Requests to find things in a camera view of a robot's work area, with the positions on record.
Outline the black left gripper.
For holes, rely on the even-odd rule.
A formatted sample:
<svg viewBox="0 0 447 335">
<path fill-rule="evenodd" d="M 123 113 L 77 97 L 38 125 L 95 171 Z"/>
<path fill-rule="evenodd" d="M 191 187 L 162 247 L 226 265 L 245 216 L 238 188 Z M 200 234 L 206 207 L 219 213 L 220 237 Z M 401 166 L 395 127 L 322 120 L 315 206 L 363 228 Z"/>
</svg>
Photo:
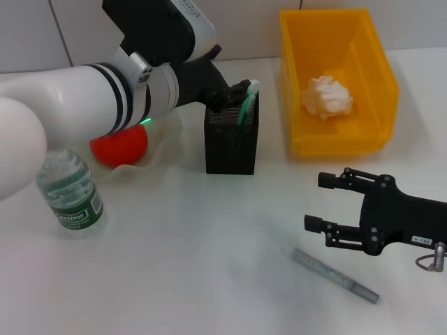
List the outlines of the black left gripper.
<svg viewBox="0 0 447 335">
<path fill-rule="evenodd" d="M 228 102 L 243 102 L 246 99 L 251 81 L 243 80 L 229 87 L 212 63 L 220 51 L 221 46 L 215 45 L 198 59 L 177 66 L 178 107 L 199 102 L 213 112 L 222 112 Z"/>
</svg>

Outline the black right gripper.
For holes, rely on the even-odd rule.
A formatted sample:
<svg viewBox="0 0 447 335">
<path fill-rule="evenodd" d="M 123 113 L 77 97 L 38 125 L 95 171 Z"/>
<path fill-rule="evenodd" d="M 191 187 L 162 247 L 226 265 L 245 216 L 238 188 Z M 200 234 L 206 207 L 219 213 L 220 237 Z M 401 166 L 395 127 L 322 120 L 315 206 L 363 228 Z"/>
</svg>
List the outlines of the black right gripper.
<svg viewBox="0 0 447 335">
<path fill-rule="evenodd" d="M 339 176 L 320 172 L 318 186 L 365 195 L 360 210 L 360 227 L 305 215 L 305 230 L 324 234 L 328 248 L 378 256 L 392 243 L 431 250 L 439 242 L 446 243 L 446 203 L 407 195 L 397 187 L 394 177 L 346 167 Z"/>
</svg>

